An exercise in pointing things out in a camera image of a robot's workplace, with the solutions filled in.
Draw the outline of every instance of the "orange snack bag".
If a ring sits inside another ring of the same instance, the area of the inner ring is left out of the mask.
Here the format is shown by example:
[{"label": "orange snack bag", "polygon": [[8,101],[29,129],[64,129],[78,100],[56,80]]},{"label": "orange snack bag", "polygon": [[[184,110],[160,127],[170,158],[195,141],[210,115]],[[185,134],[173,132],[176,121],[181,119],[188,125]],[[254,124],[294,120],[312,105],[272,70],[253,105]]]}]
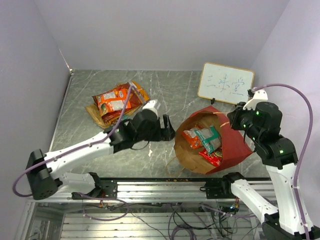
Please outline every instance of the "orange snack bag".
[{"label": "orange snack bag", "polygon": [[128,101],[127,105],[125,106],[126,98],[127,90],[124,88],[120,90],[113,89],[96,96],[97,107],[99,109],[100,116],[102,117],[107,113],[122,110],[124,107],[125,109],[130,109],[130,101]]},{"label": "orange snack bag", "polygon": [[[127,83],[119,84],[115,88],[103,93],[103,94],[106,94],[106,93],[109,93],[112,91],[120,91],[122,89],[125,89],[126,94],[128,95],[128,89],[129,89],[130,85],[134,85],[137,92],[134,89],[132,89],[132,91],[130,93],[129,101],[130,101],[131,107],[130,108],[128,108],[128,106],[126,107],[125,112],[124,112],[124,114],[126,116],[132,115],[135,112],[135,110],[137,110],[143,104],[143,102],[147,102],[149,100],[149,97],[148,97],[146,91],[136,81],[130,81]],[[98,115],[99,115],[99,117],[102,118],[102,121],[106,125],[112,125],[119,118],[122,109],[120,109],[118,111],[107,112],[105,115],[100,116],[100,111],[99,111],[99,107],[98,107],[98,97],[100,95],[102,95],[102,94],[92,96],[94,103],[95,103],[97,110],[98,110]]]},{"label": "orange snack bag", "polygon": [[198,149],[202,147],[202,143],[195,133],[195,130],[200,130],[202,127],[196,125],[195,127],[191,128],[190,130],[184,130],[181,134],[190,144],[190,147],[193,149]]}]

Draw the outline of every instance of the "brown paper bag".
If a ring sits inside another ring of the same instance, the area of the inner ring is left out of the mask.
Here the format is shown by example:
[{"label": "brown paper bag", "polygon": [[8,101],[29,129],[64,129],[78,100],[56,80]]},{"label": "brown paper bag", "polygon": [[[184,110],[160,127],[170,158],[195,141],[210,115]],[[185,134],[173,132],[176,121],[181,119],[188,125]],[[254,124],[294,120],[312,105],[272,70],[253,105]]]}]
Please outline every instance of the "brown paper bag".
[{"label": "brown paper bag", "polygon": [[[187,140],[182,136],[184,130],[189,130],[200,124],[204,128],[214,126],[219,132],[222,140],[222,162],[220,166],[215,167],[199,152],[204,148],[192,149]],[[240,132],[230,128],[229,119],[221,114],[213,106],[205,107],[187,118],[176,130],[174,141],[175,155],[180,164],[190,171],[199,174],[212,174],[241,163],[252,151],[246,143]]]}]

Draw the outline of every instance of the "whiteboard frame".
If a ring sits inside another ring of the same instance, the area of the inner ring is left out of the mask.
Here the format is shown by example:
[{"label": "whiteboard frame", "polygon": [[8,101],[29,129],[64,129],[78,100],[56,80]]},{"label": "whiteboard frame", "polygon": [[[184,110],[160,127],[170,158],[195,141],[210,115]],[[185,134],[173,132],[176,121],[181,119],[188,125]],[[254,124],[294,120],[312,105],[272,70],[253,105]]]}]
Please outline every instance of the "whiteboard frame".
[{"label": "whiteboard frame", "polygon": [[[253,76],[252,76],[252,81],[251,81],[251,88],[254,84],[254,80],[255,80],[255,72],[252,71],[252,70],[249,70],[249,69],[244,69],[244,68],[240,68],[240,67],[235,67],[235,66],[228,66],[228,65],[222,65],[222,64],[218,64],[218,63],[213,63],[213,62],[205,62],[203,64],[203,68],[202,68],[202,72],[201,72],[201,77],[200,77],[200,82],[199,82],[199,87],[198,87],[198,92],[197,92],[197,95],[199,98],[203,98],[203,99],[210,99],[212,100],[212,98],[209,98],[209,97],[205,97],[205,96],[200,96],[199,95],[199,90],[200,90],[200,86],[201,86],[201,81],[202,81],[202,75],[204,74],[204,70],[205,70],[205,65],[206,64],[211,64],[211,65],[218,65],[218,66],[222,66],[222,67],[227,67],[227,68],[231,68],[231,69],[239,69],[239,70],[243,70],[243,71],[247,71],[247,72],[252,72],[253,73]],[[227,103],[227,104],[238,104],[238,102],[229,102],[229,101],[222,101],[222,100],[218,100],[218,99],[214,99],[215,101],[218,101],[218,102],[222,102],[222,103]]]}]

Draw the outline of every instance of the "marble floor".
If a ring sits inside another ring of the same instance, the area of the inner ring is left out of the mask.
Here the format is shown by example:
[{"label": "marble floor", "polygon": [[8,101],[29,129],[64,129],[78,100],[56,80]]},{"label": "marble floor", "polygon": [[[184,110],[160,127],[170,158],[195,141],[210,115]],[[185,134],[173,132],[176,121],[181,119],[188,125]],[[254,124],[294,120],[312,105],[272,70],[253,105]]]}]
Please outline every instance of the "marble floor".
[{"label": "marble floor", "polygon": [[[208,99],[197,96],[201,71],[74,70],[73,72],[73,79],[53,139],[52,151],[84,141],[102,130],[87,113],[85,106],[93,103],[93,95],[104,93],[118,83],[137,81],[151,99],[158,99],[161,102],[159,113],[169,115],[174,129],[177,129],[193,112],[210,105]],[[233,108],[231,104],[217,101],[213,106],[221,112],[228,112]],[[134,147],[143,147],[145,144],[145,142],[137,143]],[[93,159],[75,167],[71,172],[78,174],[95,172],[99,177],[166,178],[168,176],[165,173],[165,166],[175,157],[173,146],[174,140],[151,142],[139,151],[128,149]],[[174,174],[181,168],[174,159],[169,164],[168,171]],[[217,173],[202,175],[185,169],[179,177],[218,178],[229,172],[240,172],[245,177],[269,176],[260,158],[253,153],[237,166]]]}]

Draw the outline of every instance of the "metal base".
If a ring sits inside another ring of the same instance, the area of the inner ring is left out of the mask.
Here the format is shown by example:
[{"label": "metal base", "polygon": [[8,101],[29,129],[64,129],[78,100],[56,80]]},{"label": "metal base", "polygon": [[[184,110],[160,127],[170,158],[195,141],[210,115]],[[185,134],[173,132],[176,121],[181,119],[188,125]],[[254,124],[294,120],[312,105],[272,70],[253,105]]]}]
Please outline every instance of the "metal base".
[{"label": "metal base", "polygon": [[[117,198],[128,203],[208,203],[213,199],[208,199],[205,191],[200,188],[204,187],[207,181],[214,181],[220,178],[168,178],[154,179],[153,181],[144,181],[148,179],[140,179],[140,181],[125,181],[125,179],[112,180],[117,183]],[[261,196],[268,200],[276,200],[274,186],[269,180],[252,180],[248,182],[251,187]],[[222,198],[218,194],[215,199],[219,201],[234,201],[234,197]],[[99,200],[74,200],[71,193],[56,193],[44,200],[37,202],[47,203],[99,203]]]}]

